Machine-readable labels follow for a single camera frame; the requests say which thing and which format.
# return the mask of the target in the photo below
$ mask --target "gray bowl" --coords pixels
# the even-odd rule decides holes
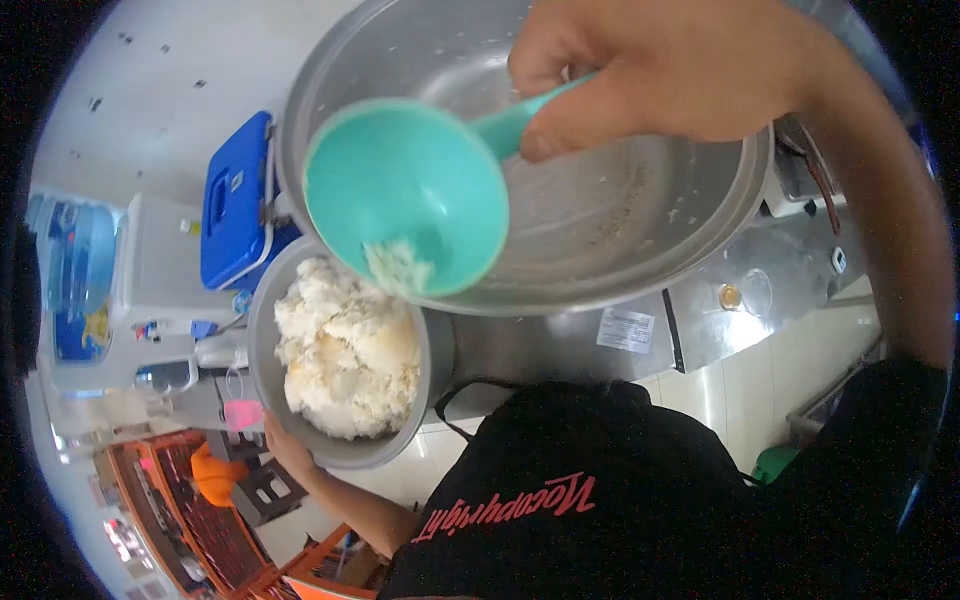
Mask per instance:
[[[297,278],[297,266],[307,258],[329,256],[324,245],[302,237],[278,254],[260,280],[250,311],[250,367],[264,405],[283,427],[313,452],[318,465],[327,468],[375,468],[395,458],[420,429],[431,400],[444,391],[453,369],[453,330],[449,318],[432,310],[410,306],[420,342],[420,381],[410,409],[410,419],[397,433],[376,439],[351,441],[331,438],[299,414],[291,413],[283,392],[286,368],[274,354],[280,333],[274,304],[287,295]]]
[[[517,101],[507,57],[530,0],[364,0],[324,35],[294,80],[276,168],[304,235],[310,141],[338,109],[416,98],[464,119]],[[667,287],[754,218],[773,160],[770,128],[726,144],[653,135],[531,165],[504,162],[507,244],[464,292],[414,299],[446,312],[542,315],[617,304]]]

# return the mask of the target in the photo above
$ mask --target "person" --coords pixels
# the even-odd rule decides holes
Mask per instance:
[[[266,418],[305,489],[392,558],[381,598],[858,595],[890,555],[953,353],[938,189],[850,53],[779,0],[539,0],[509,59],[523,94],[597,71],[530,122],[533,162],[643,133],[736,140],[799,116],[844,190],[888,344],[765,486],[639,386],[517,390],[420,516],[338,480]]]
[[[223,461],[210,454],[210,446],[204,442],[190,456],[192,476],[186,477],[193,497],[203,496],[206,501],[220,508],[230,508],[233,486],[250,475],[250,467],[241,461]]]

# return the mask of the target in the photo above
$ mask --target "hand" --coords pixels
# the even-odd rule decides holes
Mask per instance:
[[[310,450],[287,433],[269,410],[263,411],[263,430],[267,435],[267,448],[280,465],[303,485],[304,479],[318,469]]]
[[[530,122],[540,162],[640,133],[733,141],[799,111],[816,57],[844,52],[781,0],[539,0],[510,55],[514,85],[541,94],[593,69]]]

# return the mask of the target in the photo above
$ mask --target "white tile floor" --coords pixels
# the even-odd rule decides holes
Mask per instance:
[[[845,291],[870,294],[866,277]],[[682,411],[716,431],[740,470],[753,470],[757,454],[785,439],[785,418],[840,376],[879,333],[872,305],[815,311],[759,344],[696,372],[670,371],[639,381],[653,402]],[[458,423],[475,433],[481,419]],[[466,447],[442,424],[424,427],[389,464],[370,471],[337,473],[401,504],[422,503]],[[293,558],[305,535],[314,539],[339,523],[312,501],[258,528],[278,564]]]

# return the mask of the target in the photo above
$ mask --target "green object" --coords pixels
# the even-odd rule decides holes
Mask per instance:
[[[326,120],[307,152],[306,207],[324,243],[373,279],[363,244],[407,241],[433,265],[424,296],[480,280],[510,229],[500,161],[519,150],[530,119],[586,78],[466,123],[415,100],[380,98]]]
[[[767,448],[756,457],[754,479],[760,483],[770,483],[790,464],[800,450],[786,446]]]

